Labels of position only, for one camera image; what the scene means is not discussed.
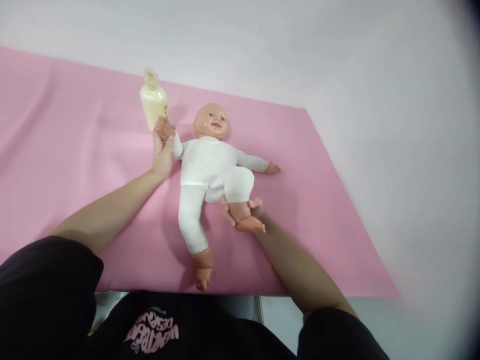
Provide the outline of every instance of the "person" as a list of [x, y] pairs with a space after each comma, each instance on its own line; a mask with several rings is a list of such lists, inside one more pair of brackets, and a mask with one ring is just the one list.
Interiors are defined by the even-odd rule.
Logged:
[[[135, 291], [91, 335], [98, 254], [169, 175], [173, 139], [154, 133], [150, 170], [80, 209], [0, 266], [1, 359], [295, 359], [262, 324], [238, 319], [208, 295]], [[235, 226], [228, 204], [225, 218]], [[256, 233], [303, 313], [299, 359], [388, 359], [329, 275], [263, 209]]]

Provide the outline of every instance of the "bottle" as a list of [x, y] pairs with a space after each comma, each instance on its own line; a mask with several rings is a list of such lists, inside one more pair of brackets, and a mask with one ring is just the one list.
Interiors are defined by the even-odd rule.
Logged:
[[153, 131], [160, 116], [168, 115], [167, 94], [159, 85], [159, 76], [150, 67], [145, 68], [145, 85], [140, 91], [148, 128]]

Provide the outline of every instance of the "black shirt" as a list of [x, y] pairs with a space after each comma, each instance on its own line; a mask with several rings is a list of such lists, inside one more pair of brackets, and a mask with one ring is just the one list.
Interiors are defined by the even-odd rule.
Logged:
[[[209, 296], [136, 291], [90, 336], [102, 261], [58, 236], [0, 266], [0, 359], [295, 359], [263, 325], [237, 319]], [[338, 309], [313, 312], [299, 359], [388, 359], [369, 330]]]

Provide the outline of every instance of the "white doll outfit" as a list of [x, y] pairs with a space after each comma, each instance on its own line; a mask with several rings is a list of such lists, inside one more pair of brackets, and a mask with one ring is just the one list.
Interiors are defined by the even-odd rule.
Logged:
[[181, 143], [175, 134], [172, 155], [182, 160], [178, 223], [188, 250], [196, 255], [209, 247], [200, 225], [203, 202], [218, 203], [225, 194], [229, 204], [246, 203], [254, 187], [252, 171], [263, 173], [269, 163], [211, 136]]

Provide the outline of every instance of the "pink fabric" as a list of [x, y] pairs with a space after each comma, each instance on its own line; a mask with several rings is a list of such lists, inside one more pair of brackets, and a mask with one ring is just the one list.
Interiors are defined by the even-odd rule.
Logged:
[[[3, 262], [68, 215], [148, 170], [152, 134], [140, 102], [140, 76], [2, 47], [0, 59]], [[279, 175], [256, 174], [253, 195], [263, 198], [346, 296], [397, 297], [304, 109], [161, 85], [183, 141], [193, 138], [197, 110], [220, 103], [231, 123], [227, 141], [281, 166]], [[198, 292], [178, 225], [179, 196], [176, 162], [171, 177], [101, 254], [99, 291]], [[201, 221], [217, 265], [209, 293], [285, 295], [255, 238], [230, 228], [218, 204], [206, 204]]]

